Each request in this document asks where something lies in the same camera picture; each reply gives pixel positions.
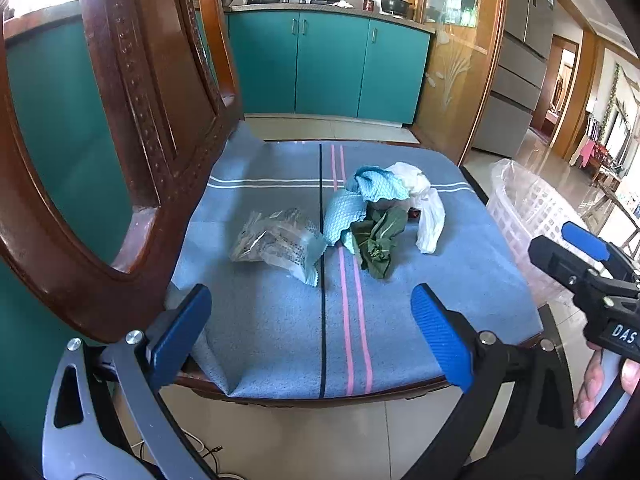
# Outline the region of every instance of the turquoise rag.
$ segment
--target turquoise rag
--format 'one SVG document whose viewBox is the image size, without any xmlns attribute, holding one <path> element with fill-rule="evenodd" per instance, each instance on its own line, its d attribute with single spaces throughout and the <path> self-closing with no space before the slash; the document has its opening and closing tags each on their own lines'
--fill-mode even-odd
<svg viewBox="0 0 640 480">
<path fill-rule="evenodd" d="M 367 216 L 367 202 L 378 200 L 407 200 L 409 192 L 391 171 L 378 166 L 363 166 L 353 175 L 344 189 L 339 189 L 329 202 L 324 216 L 324 239 L 333 246 L 342 237 L 350 241 L 348 229 L 353 222 Z M 345 243 L 353 254 L 353 245 Z"/>
</svg>

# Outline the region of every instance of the metal bolt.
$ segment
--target metal bolt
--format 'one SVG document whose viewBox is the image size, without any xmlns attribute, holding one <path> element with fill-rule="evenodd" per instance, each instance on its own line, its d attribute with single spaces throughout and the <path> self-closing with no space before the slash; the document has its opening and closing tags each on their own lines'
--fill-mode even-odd
<svg viewBox="0 0 640 480">
<path fill-rule="evenodd" d="M 142 341 L 143 335 L 142 330 L 132 330 L 125 336 L 124 341 L 129 345 L 135 345 Z"/>
<path fill-rule="evenodd" d="M 484 332 L 480 333 L 480 341 L 482 342 L 482 344 L 492 345 L 496 341 L 498 341 L 498 338 L 495 336 L 493 332 L 489 332 L 488 330 L 485 330 Z"/>
<path fill-rule="evenodd" d="M 540 348 L 542 348 L 545 352 L 553 352 L 556 349 L 556 346 L 549 341 L 549 339 L 543 339 L 540 341 Z"/>
<path fill-rule="evenodd" d="M 80 339 L 79 337 L 75 337 L 69 340 L 69 342 L 66 344 L 66 349 L 71 350 L 73 352 L 75 350 L 78 350 L 81 346 L 82 346 L 82 339 Z"/>
</svg>

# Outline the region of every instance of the black pot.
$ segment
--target black pot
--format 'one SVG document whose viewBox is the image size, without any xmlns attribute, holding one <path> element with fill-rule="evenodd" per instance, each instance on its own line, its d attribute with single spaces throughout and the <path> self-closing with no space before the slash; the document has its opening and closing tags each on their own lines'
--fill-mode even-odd
<svg viewBox="0 0 640 480">
<path fill-rule="evenodd" d="M 409 15 L 409 7 L 411 4 L 404 0 L 380 0 L 380 7 L 382 12 L 389 12 L 391 14 L 399 14 L 400 16 L 407 17 Z"/>
</svg>

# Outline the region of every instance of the gray refrigerator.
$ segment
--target gray refrigerator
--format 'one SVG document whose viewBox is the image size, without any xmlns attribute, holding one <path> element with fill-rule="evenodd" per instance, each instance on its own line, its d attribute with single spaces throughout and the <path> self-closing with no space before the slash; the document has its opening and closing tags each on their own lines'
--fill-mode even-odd
<svg viewBox="0 0 640 480">
<path fill-rule="evenodd" d="M 498 67 L 473 147 L 513 158 L 536 108 L 556 0 L 507 0 Z"/>
</svg>

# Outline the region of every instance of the doorway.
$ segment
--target doorway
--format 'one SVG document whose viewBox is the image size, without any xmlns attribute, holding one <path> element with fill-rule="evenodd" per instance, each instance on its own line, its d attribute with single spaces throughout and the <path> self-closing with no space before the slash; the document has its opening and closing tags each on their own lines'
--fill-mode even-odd
<svg viewBox="0 0 640 480">
<path fill-rule="evenodd" d="M 538 104 L 529 127 L 547 146 L 556 134 L 574 82 L 578 44 L 554 34 Z"/>
</svg>

